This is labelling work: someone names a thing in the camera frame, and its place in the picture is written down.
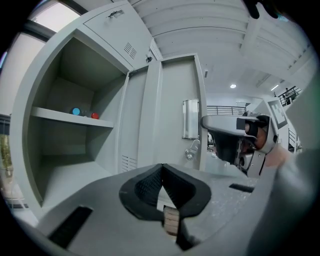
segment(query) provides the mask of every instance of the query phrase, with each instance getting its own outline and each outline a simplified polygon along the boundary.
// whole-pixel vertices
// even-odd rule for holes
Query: ceiling
[[[111,0],[76,0],[88,11]],[[259,19],[241,0],[129,0],[164,58],[197,53],[208,93],[260,97],[304,88],[318,59],[298,25],[271,18],[259,4]]]

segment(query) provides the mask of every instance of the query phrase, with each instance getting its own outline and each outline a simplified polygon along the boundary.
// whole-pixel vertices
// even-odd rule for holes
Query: linear light fixture
[[[279,84],[277,84],[275,87],[273,87],[273,88],[271,89],[271,91],[273,91],[274,89],[276,89],[278,86],[279,86]]]

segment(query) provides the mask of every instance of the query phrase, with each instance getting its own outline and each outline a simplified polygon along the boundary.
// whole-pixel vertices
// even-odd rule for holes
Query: black slot
[[[233,183],[229,186],[229,188],[234,189],[234,190],[239,190],[242,192],[247,192],[247,193],[252,193],[254,191],[254,187],[252,186],[245,186],[245,185],[241,185],[241,184],[236,184]]]
[[[92,211],[87,207],[79,206],[53,231],[49,239],[58,246],[67,248]]]

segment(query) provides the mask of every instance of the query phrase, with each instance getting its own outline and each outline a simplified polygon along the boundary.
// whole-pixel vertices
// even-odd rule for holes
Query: blue bottle cap
[[[72,109],[72,114],[76,115],[76,116],[79,116],[80,115],[80,109],[75,107],[74,109]]]

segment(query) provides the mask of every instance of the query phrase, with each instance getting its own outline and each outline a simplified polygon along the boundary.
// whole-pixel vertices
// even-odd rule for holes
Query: red bottle cap
[[[97,113],[93,112],[93,113],[91,114],[91,118],[93,118],[93,119],[99,119],[99,115],[98,115]]]

